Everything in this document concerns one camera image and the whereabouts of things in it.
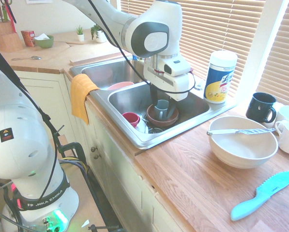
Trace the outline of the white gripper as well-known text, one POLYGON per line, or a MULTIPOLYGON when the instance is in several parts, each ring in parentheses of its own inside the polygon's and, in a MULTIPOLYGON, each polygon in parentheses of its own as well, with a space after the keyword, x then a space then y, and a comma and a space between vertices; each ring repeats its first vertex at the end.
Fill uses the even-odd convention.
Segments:
POLYGON ((167 118, 170 118, 176 108, 176 101, 185 99, 188 95, 191 66, 187 62, 159 62, 153 68, 150 62, 144 63, 144 78, 150 85, 150 95, 153 106, 158 104, 158 89, 169 95, 167 118))

